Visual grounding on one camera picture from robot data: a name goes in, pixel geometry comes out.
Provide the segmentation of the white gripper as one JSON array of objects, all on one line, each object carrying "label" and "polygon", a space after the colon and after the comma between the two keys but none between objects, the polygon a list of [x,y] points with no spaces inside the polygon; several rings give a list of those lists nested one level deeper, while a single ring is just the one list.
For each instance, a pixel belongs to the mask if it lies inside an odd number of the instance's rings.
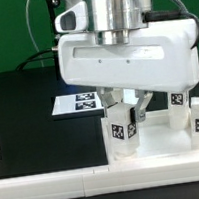
[{"label": "white gripper", "polygon": [[196,32],[195,21],[185,19],[152,22],[131,31],[128,44],[121,45],[98,45],[88,32],[64,35],[58,43],[61,77],[71,85],[97,87],[104,115],[123,101],[124,88],[137,89],[130,122],[142,123],[152,91],[189,91],[198,83]]}]

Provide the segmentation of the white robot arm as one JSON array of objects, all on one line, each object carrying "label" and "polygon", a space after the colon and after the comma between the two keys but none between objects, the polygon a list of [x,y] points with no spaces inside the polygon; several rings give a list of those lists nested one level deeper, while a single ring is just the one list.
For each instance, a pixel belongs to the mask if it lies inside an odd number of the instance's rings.
[{"label": "white robot arm", "polygon": [[95,86],[103,106],[133,89],[142,122],[154,92],[183,93],[199,81],[199,19],[180,0],[80,0],[55,18],[61,77]]}]

